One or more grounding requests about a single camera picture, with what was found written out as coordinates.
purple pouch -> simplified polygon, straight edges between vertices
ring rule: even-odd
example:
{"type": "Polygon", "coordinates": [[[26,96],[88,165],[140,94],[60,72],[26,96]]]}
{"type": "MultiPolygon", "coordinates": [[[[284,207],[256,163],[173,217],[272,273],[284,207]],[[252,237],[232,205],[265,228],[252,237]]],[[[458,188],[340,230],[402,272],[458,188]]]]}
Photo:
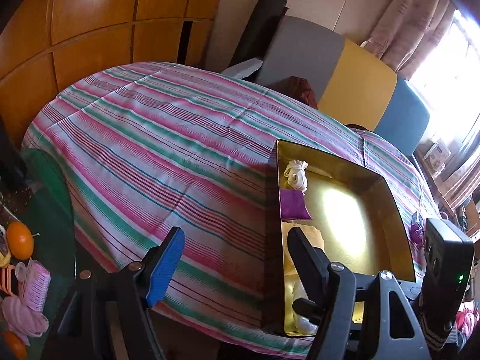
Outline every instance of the purple pouch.
{"type": "Polygon", "coordinates": [[[305,206],[303,192],[299,190],[280,190],[280,214],[282,215],[282,221],[311,219],[305,206]]]}
{"type": "Polygon", "coordinates": [[[418,211],[414,212],[412,215],[410,239],[417,245],[423,246],[423,218],[418,211]]]}

window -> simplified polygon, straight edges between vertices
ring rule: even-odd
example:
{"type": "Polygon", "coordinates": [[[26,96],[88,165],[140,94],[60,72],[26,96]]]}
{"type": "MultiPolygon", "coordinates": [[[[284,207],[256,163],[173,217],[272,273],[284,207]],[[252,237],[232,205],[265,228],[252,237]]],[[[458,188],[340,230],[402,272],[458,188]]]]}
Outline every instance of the window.
{"type": "Polygon", "coordinates": [[[480,30],[459,11],[409,84],[430,109],[436,136],[461,146],[480,115],[480,30]]]}

orange fruit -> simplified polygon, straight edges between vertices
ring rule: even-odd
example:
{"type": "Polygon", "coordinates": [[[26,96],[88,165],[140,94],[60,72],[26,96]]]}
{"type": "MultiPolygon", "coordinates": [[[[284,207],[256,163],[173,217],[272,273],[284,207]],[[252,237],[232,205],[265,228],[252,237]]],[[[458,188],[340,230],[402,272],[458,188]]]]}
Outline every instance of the orange fruit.
{"type": "Polygon", "coordinates": [[[25,360],[27,358],[27,349],[21,339],[19,339],[14,332],[11,332],[10,330],[6,331],[4,333],[4,338],[11,352],[18,360],[25,360]]]}
{"type": "Polygon", "coordinates": [[[33,237],[28,227],[22,222],[12,222],[7,227],[7,243],[12,255],[19,260],[32,257],[33,237]]]}

box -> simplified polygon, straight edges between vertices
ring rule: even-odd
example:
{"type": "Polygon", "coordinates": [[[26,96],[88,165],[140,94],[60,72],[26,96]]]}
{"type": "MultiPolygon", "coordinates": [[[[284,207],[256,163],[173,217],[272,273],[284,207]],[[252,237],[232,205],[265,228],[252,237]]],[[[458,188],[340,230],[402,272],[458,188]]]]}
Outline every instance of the box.
{"type": "MultiPolygon", "coordinates": [[[[293,322],[296,271],[284,275],[284,244],[280,216],[280,188],[288,188],[283,172],[290,160],[308,162],[305,204],[325,241],[330,261],[352,272],[376,275],[386,269],[398,280],[415,281],[409,242],[397,205],[385,179],[355,163],[318,149],[277,140],[266,177],[265,281],[262,329],[266,333],[299,337],[293,322]]],[[[355,307],[353,320],[363,316],[355,307]]]]}

striped bedsheet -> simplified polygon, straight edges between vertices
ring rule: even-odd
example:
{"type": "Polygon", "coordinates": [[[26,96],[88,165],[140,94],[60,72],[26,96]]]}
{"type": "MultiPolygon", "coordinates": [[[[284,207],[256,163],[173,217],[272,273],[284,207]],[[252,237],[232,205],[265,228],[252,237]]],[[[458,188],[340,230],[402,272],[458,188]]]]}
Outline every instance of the striped bedsheet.
{"type": "Polygon", "coordinates": [[[108,271],[140,260],[172,226],[185,231],[157,311],[219,340],[301,358],[310,340],[260,330],[265,169],[276,139],[381,174],[406,228],[414,211],[438,216],[415,168],[375,134],[259,85],[179,64],[129,64],[78,81],[41,110],[23,146],[58,161],[76,237],[108,271]]]}

